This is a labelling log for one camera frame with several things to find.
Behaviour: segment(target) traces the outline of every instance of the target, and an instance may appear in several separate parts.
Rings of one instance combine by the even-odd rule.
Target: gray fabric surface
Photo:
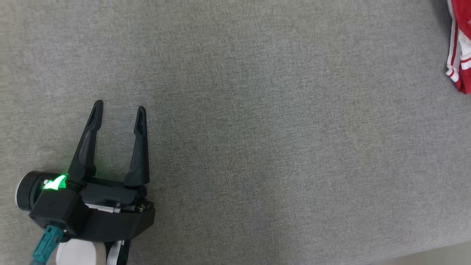
[[[362,264],[471,240],[471,96],[444,75],[445,1],[3,1],[0,262],[14,204],[65,172],[103,99],[97,176],[149,123],[155,224],[129,264]]]

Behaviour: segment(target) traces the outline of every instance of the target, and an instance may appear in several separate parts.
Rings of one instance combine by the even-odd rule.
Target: folded garment
[[[447,75],[456,88],[471,93],[471,1],[448,0],[453,19]]]

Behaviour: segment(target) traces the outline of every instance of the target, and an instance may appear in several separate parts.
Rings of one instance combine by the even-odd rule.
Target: glowing green indicator light
[[[44,189],[51,189],[51,190],[58,190],[65,188],[65,180],[67,176],[66,175],[60,175],[58,176],[55,180],[50,180],[46,185],[44,185]]]

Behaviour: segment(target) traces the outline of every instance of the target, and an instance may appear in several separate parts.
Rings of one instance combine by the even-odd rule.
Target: green light
[[[51,189],[51,190],[58,190],[65,188],[65,179],[67,178],[66,175],[60,175],[55,180],[50,180],[46,185],[44,185],[44,189]]]

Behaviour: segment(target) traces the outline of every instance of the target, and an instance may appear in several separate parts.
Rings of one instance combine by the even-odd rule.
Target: teal connector
[[[52,252],[56,249],[57,245],[59,245],[63,235],[64,233],[62,230],[53,225],[48,225],[46,230],[44,230],[41,240],[38,242],[38,245],[32,253],[34,262],[45,264]]]

